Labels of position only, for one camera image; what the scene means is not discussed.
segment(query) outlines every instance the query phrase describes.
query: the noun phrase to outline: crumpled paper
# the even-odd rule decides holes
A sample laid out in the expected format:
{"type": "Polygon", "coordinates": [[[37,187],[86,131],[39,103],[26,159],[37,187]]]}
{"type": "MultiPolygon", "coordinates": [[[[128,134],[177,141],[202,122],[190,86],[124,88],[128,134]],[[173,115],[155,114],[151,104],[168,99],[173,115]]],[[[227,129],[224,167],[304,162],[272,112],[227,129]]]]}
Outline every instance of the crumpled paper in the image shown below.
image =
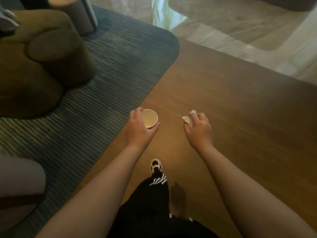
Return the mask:
{"type": "MultiPolygon", "coordinates": [[[[196,114],[196,113],[197,112],[195,110],[192,110],[189,114],[196,114]]],[[[189,125],[190,128],[193,128],[194,123],[190,116],[184,116],[182,119],[184,120],[185,123],[189,125]]]]}

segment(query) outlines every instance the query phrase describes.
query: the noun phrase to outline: black and white sneaker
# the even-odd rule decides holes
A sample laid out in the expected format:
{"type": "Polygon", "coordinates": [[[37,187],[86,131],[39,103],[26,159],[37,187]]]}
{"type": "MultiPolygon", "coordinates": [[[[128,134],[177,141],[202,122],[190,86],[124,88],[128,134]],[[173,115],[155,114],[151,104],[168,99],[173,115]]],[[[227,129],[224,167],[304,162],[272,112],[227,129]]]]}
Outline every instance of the black and white sneaker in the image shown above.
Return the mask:
{"type": "Polygon", "coordinates": [[[153,159],[151,161],[151,173],[155,173],[155,172],[162,172],[163,170],[163,166],[162,166],[162,163],[159,159],[153,159]]]}

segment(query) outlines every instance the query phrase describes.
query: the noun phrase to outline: blue-gray carpet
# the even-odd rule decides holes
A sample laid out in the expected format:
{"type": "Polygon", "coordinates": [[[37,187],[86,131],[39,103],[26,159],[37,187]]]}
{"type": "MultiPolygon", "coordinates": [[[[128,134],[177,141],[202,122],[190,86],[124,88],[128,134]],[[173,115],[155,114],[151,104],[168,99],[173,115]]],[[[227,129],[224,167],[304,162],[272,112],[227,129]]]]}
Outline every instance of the blue-gray carpet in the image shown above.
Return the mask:
{"type": "Polygon", "coordinates": [[[169,31],[94,7],[98,31],[84,38],[93,80],[66,92],[44,117],[0,118],[0,151],[39,162],[46,198],[7,234],[33,237],[66,202],[90,168],[179,54],[169,31]]]}

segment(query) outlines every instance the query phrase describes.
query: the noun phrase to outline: hand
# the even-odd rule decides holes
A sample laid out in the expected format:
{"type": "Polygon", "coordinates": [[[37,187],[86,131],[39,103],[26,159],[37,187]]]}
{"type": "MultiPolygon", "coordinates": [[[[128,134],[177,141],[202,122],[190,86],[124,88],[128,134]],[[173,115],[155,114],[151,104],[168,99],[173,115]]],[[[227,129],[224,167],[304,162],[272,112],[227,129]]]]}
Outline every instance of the hand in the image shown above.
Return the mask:
{"type": "Polygon", "coordinates": [[[130,112],[130,119],[125,131],[125,141],[127,145],[145,150],[159,129],[160,123],[150,129],[146,128],[142,121],[142,110],[143,108],[139,107],[130,112]]]}
{"type": "Polygon", "coordinates": [[[203,148],[212,146],[211,126],[204,113],[190,114],[193,120],[193,128],[184,123],[184,130],[188,142],[199,152],[203,148]]]}

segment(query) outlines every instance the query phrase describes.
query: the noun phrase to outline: carpet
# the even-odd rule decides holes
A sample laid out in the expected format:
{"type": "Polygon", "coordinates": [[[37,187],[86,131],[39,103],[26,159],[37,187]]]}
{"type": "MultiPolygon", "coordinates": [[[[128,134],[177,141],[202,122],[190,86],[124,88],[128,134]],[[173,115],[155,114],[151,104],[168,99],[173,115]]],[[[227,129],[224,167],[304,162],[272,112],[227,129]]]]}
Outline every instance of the carpet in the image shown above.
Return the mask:
{"type": "Polygon", "coordinates": [[[45,200],[6,233],[11,237],[34,237],[62,207],[179,54],[169,31],[93,8],[98,31],[84,40],[95,77],[68,90],[46,116],[0,118],[0,152],[36,160],[47,178],[45,200]]]}

